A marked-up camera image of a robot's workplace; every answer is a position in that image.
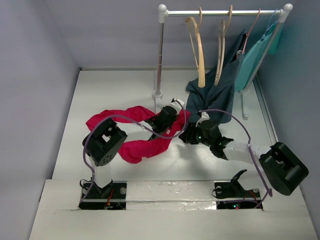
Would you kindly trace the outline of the red t shirt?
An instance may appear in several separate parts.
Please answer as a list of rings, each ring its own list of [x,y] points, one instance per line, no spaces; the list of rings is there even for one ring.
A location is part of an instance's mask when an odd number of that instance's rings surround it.
[[[143,106],[133,106],[126,110],[104,110],[101,113],[93,115],[85,124],[88,129],[92,131],[100,121],[112,115],[121,115],[137,122],[142,122],[153,117],[155,113]],[[153,140],[131,140],[125,142],[121,146],[118,151],[119,155],[126,162],[137,164],[142,161],[142,158],[151,158],[165,152],[171,143],[171,137],[183,129],[185,120],[188,120],[190,115],[191,113],[189,111],[180,111],[178,119],[174,122],[172,128],[168,130],[167,133],[163,134],[167,139],[156,138]]]

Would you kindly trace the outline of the beige wooden hanger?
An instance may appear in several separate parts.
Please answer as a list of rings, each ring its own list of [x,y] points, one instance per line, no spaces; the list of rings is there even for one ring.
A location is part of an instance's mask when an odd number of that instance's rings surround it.
[[[231,4],[229,6],[229,11],[228,11],[228,21],[226,22],[223,19],[220,23],[220,29],[218,33],[218,60],[217,60],[216,74],[215,74],[215,80],[214,80],[215,86],[219,84],[221,75],[222,75],[224,58],[225,58],[225,48],[226,48],[226,33],[231,24],[232,11],[233,11],[233,5]]]
[[[190,42],[191,42],[193,57],[195,60],[196,70],[198,72],[198,87],[204,88],[206,85],[205,61],[204,61],[204,52],[203,52],[201,34],[199,31],[200,25],[202,23],[202,18],[203,18],[201,7],[199,7],[199,14],[198,15],[199,15],[198,22],[196,21],[196,19],[193,16],[188,16],[184,22],[188,26],[189,38],[190,38]],[[194,37],[195,37],[194,39],[197,43],[197,54],[196,54],[196,50],[195,50],[195,45],[194,45],[192,33],[194,33]]]

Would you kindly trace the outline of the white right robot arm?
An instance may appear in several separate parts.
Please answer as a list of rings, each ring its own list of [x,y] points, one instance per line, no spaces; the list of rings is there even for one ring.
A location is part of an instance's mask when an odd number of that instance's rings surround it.
[[[186,144],[203,144],[211,153],[227,161],[256,164],[263,169],[272,189],[289,196],[309,175],[308,168],[282,142],[272,146],[258,146],[235,141],[222,136],[218,125],[212,120],[189,123],[179,138]]]

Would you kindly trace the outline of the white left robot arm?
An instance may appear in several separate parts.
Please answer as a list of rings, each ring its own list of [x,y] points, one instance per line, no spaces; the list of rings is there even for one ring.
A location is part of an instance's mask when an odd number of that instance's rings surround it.
[[[113,180],[110,162],[116,155],[131,164],[166,151],[173,138],[185,130],[189,114],[179,99],[159,113],[134,106],[126,110],[105,110],[91,117],[86,125],[90,133],[84,138],[83,161],[91,170],[87,194],[104,198],[110,194]]]

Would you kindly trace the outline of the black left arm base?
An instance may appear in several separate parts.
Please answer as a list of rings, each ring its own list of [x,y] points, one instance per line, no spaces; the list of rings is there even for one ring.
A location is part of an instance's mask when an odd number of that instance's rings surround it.
[[[94,184],[90,190],[91,181],[81,179],[79,185],[82,188],[81,199],[88,193],[78,205],[81,210],[126,209],[126,181],[112,181],[104,188],[99,188]]]

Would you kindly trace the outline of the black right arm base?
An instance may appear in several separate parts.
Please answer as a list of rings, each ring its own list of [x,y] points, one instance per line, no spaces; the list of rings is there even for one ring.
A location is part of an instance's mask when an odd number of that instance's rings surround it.
[[[215,181],[211,195],[217,200],[218,210],[254,209],[261,203],[260,190],[245,190],[239,183],[240,176],[247,170],[243,169],[231,180]]]

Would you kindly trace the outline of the dark teal t shirt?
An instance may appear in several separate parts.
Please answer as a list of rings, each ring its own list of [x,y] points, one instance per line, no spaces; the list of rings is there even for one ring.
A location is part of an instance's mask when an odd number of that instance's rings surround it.
[[[238,35],[232,47],[224,56],[222,72],[218,85],[215,85],[216,68],[205,74],[205,87],[198,87],[198,79],[190,81],[186,86],[189,92],[186,110],[190,112],[188,121],[196,123],[198,112],[218,109],[232,113],[235,82],[241,69],[244,55],[239,53],[244,48],[247,31],[245,29]]]

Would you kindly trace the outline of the turquoise t shirt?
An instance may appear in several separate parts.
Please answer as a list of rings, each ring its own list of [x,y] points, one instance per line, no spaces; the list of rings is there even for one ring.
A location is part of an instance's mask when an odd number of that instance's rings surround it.
[[[271,36],[277,23],[278,22],[275,21],[272,25],[270,25],[262,37],[249,49],[247,53],[245,53],[242,66],[235,80],[234,90],[236,92],[243,90],[247,82],[250,80],[250,77],[260,61],[265,48],[271,40]]]

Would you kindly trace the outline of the blue hanger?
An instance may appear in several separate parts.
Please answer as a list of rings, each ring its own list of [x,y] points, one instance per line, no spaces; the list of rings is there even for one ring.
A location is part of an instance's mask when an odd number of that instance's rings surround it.
[[[270,29],[271,26],[273,25],[273,24],[272,24],[272,18],[273,18],[273,16],[275,15],[275,13],[276,13],[277,11],[278,11],[278,9],[276,9],[276,10],[270,15],[270,18],[269,18],[269,20],[268,20],[268,25],[267,25],[267,27],[266,27],[266,29],[265,29],[265,32],[263,33],[263,35],[262,35],[262,37],[261,37],[262,39],[264,39],[264,38],[266,37],[269,29]]]

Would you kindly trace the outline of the pink hanger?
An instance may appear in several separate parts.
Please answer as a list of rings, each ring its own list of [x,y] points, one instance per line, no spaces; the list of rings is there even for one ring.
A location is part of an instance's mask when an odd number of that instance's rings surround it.
[[[244,45],[243,45],[243,49],[242,49],[242,54],[243,54],[243,55],[244,55],[245,52],[246,52],[246,47],[247,47],[247,43],[248,43],[249,37],[250,37],[250,35],[251,35],[251,33],[252,33],[253,28],[255,27],[255,25],[256,25],[256,23],[257,23],[257,21],[258,21],[258,18],[259,18],[259,16],[260,16],[260,13],[261,13],[261,8],[258,9],[258,13],[257,13],[257,15],[256,15],[256,18],[255,18],[253,24],[251,25],[251,27],[250,27],[247,35],[246,35],[246,39],[245,39],[245,41],[244,41]]]

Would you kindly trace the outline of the white clothes rack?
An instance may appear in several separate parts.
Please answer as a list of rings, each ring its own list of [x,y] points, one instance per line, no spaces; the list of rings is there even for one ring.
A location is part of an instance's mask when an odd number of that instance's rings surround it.
[[[278,32],[280,31],[281,27],[283,26],[284,22],[286,21],[287,17],[289,16],[290,12],[293,10],[293,5],[291,3],[287,3],[283,6],[282,9],[279,10],[233,10],[232,7],[229,10],[177,10],[171,11],[168,10],[166,5],[160,4],[158,6],[158,60],[157,60],[157,68],[155,71],[154,77],[154,91],[152,93],[152,97],[154,99],[154,110],[158,113],[161,110],[161,99],[163,97],[163,93],[161,91],[161,76],[162,76],[162,58],[163,58],[163,38],[164,38],[164,26],[165,26],[165,19],[169,16],[186,16],[187,21],[193,21],[194,16],[199,16],[199,20],[202,21],[202,17],[204,16],[228,16],[227,26],[223,27],[222,31],[222,41],[225,41],[225,35],[227,28],[230,25],[232,16],[278,16],[276,27],[274,28],[272,35],[269,39],[266,48],[262,52],[262,56],[257,63],[255,69],[253,70],[250,79],[246,83],[244,89],[239,91],[241,96],[241,112],[242,118],[244,120],[248,120],[249,115],[249,108],[247,104],[247,96],[249,94],[249,87],[254,80],[265,56],[267,55],[272,43],[274,42]]]

